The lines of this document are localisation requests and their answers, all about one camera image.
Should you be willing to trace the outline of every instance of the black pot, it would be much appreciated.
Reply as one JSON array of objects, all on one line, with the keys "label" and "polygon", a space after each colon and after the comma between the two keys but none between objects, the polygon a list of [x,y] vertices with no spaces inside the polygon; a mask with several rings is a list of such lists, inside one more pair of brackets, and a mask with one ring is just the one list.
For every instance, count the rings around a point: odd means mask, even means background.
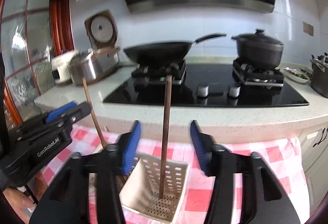
[{"label": "black pot", "polygon": [[275,69],[279,66],[284,44],[257,29],[256,33],[244,33],[231,37],[237,41],[239,59],[258,69]]}]

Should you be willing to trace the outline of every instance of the hand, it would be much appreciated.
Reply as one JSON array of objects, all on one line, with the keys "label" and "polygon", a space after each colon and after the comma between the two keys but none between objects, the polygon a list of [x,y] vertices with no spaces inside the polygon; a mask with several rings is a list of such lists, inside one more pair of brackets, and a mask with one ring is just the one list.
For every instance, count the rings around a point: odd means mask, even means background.
[{"label": "hand", "polygon": [[[34,195],[37,200],[41,199],[47,188],[48,185],[44,180],[42,173],[38,172],[35,175],[34,184]],[[22,219],[22,221],[24,221],[25,224],[28,224],[30,217],[24,212],[24,210],[27,208],[32,208],[33,202],[26,195],[14,188],[7,188],[3,194],[16,214]]]}]

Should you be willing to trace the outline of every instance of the utensil holder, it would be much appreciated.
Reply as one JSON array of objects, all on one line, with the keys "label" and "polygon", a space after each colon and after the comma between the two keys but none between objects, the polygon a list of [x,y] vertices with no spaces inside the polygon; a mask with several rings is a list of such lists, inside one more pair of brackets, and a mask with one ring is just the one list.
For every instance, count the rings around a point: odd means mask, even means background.
[{"label": "utensil holder", "polygon": [[122,207],[164,223],[174,223],[186,191],[189,165],[167,160],[163,199],[159,198],[161,159],[137,154],[139,159],[120,192]]}]

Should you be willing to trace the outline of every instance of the red and white checkered tablecloth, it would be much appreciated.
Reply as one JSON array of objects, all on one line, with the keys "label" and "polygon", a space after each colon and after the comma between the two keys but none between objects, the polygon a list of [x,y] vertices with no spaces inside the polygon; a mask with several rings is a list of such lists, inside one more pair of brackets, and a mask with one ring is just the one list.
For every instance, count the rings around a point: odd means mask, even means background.
[{"label": "red and white checkered tablecloth", "polygon": [[[72,131],[73,142],[57,155],[43,170],[43,176],[49,183],[63,166],[72,152],[78,151],[82,155],[91,154],[100,144],[95,129],[75,125]],[[108,142],[113,143],[118,134],[104,132]],[[309,192],[301,162],[301,146],[298,138],[286,138],[275,141],[225,144],[234,153],[250,155],[259,152],[276,174],[293,203],[301,223],[305,223],[310,216]],[[138,152],[160,157],[161,142],[141,139]],[[212,195],[214,177],[206,177],[199,169],[196,153],[191,144],[168,143],[167,158],[184,161],[191,165],[188,176],[186,194],[178,215],[176,224],[202,224]],[[242,201],[242,176],[235,175],[234,204],[232,224],[239,223]],[[159,224],[158,221],[137,215],[123,209],[127,224]],[[90,190],[90,221],[97,223],[95,197]]]}]

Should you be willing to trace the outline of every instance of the round perforated disc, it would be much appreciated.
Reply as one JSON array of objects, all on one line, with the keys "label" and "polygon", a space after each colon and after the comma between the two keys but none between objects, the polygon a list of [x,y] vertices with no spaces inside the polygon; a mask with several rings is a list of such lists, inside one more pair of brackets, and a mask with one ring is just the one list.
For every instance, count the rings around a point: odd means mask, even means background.
[{"label": "round perforated disc", "polygon": [[91,21],[91,36],[99,43],[108,43],[113,36],[113,25],[106,16],[97,16]]}]

